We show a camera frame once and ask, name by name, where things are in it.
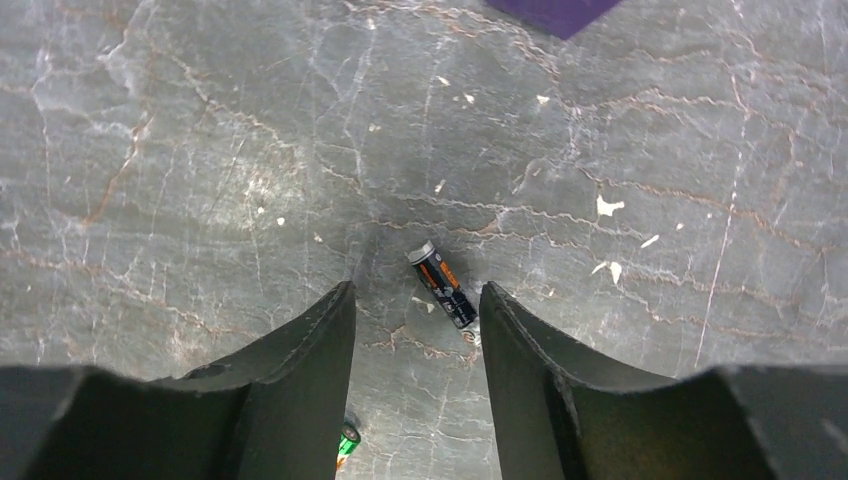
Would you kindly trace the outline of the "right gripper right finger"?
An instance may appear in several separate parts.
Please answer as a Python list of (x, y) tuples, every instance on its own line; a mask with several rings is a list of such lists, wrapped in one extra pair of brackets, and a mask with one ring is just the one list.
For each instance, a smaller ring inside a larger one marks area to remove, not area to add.
[(674, 379), (611, 358), (487, 283), (483, 358), (506, 479), (843, 479), (847, 369)]

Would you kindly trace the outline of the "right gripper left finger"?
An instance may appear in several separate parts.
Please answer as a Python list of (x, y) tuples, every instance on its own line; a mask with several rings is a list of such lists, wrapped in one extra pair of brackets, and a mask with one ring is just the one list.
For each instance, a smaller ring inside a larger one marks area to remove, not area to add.
[(90, 365), (1, 370), (5, 479), (331, 479), (355, 287), (180, 378)]

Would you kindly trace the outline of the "green orange battery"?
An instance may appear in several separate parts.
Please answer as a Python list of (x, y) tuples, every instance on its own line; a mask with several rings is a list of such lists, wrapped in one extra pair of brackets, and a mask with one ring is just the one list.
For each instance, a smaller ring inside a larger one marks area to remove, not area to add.
[(356, 424), (345, 420), (341, 427), (341, 437), (338, 447), (336, 470), (339, 471), (357, 447), (361, 444), (362, 437)]

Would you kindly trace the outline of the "black orange battery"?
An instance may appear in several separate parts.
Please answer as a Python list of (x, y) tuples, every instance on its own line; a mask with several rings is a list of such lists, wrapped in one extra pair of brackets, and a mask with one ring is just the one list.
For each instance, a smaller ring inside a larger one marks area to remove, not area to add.
[(421, 282), (459, 330), (468, 330), (478, 313), (445, 258), (431, 241), (407, 254)]

